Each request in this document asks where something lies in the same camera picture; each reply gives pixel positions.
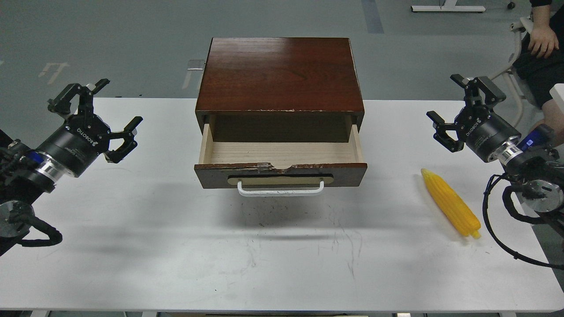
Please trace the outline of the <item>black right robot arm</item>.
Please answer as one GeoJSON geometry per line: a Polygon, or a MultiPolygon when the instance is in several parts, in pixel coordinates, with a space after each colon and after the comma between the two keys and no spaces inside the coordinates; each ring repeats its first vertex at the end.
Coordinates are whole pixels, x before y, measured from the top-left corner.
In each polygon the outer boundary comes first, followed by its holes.
{"type": "Polygon", "coordinates": [[[434,139],[451,152],[464,147],[483,162],[499,161],[512,190],[537,217],[518,216],[520,221],[547,224],[563,235],[563,167],[558,164],[554,133],[540,125],[523,137],[513,125],[494,112],[506,95],[487,77],[451,80],[464,89],[464,107],[447,123],[435,111],[427,112],[435,129],[434,139]]]}

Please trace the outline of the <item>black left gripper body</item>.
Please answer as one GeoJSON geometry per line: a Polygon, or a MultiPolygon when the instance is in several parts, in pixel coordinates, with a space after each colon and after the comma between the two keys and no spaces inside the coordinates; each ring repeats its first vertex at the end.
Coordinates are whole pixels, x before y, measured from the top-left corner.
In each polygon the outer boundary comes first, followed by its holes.
{"type": "Polygon", "coordinates": [[[85,125],[82,117],[70,118],[41,143],[36,152],[55,160],[77,178],[108,150],[110,127],[97,115],[85,125]]]}

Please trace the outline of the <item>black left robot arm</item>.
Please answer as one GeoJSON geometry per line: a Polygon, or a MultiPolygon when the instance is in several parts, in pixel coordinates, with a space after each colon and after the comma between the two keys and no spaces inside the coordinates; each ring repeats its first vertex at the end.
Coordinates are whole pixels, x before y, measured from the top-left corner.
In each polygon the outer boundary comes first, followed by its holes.
{"type": "Polygon", "coordinates": [[[60,231],[36,216],[33,203],[54,191],[62,176],[81,176],[100,155],[117,164],[137,147],[134,136],[142,117],[134,117],[121,132],[113,132],[94,113],[93,97],[108,83],[104,78],[94,85],[69,84],[50,99],[48,110],[64,122],[35,149],[1,133],[2,254],[16,245],[49,247],[61,243],[60,231]]]}

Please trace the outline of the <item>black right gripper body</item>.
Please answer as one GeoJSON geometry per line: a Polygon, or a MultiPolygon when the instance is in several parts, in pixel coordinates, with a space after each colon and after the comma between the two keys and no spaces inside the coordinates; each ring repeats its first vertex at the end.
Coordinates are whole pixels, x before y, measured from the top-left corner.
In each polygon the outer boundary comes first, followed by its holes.
{"type": "Polygon", "coordinates": [[[462,140],[483,162],[492,157],[502,143],[519,139],[521,134],[501,116],[487,107],[464,107],[456,117],[461,126],[458,138],[462,140]]]}

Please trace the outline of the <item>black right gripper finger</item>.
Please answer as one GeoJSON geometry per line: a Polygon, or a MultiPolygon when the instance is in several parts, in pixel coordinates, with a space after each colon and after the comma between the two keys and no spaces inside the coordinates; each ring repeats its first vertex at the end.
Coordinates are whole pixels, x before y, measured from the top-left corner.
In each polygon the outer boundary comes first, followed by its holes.
{"type": "Polygon", "coordinates": [[[506,100],[506,95],[486,76],[466,78],[452,74],[450,79],[464,89],[465,106],[483,107],[487,110],[506,100]]]}
{"type": "Polygon", "coordinates": [[[439,142],[450,152],[459,152],[464,148],[464,142],[459,139],[453,139],[447,132],[459,132],[461,125],[457,122],[447,124],[445,120],[435,111],[427,111],[427,117],[431,119],[435,133],[433,138],[439,142]]]}

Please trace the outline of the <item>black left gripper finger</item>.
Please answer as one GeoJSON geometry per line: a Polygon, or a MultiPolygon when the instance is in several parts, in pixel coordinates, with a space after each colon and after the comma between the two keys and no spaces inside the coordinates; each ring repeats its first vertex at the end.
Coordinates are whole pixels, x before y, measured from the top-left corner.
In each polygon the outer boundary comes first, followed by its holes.
{"type": "Polygon", "coordinates": [[[93,97],[109,82],[109,79],[101,79],[94,85],[68,84],[56,98],[48,99],[48,111],[60,117],[70,117],[73,115],[72,99],[78,96],[77,114],[93,117],[93,97]]]}
{"type": "Polygon", "coordinates": [[[137,126],[143,121],[143,117],[135,116],[129,124],[123,128],[121,132],[110,132],[107,134],[107,140],[122,139],[123,143],[117,150],[107,150],[105,151],[105,160],[107,162],[118,164],[121,162],[129,153],[131,153],[136,147],[137,142],[135,141],[135,131],[137,126]]]}

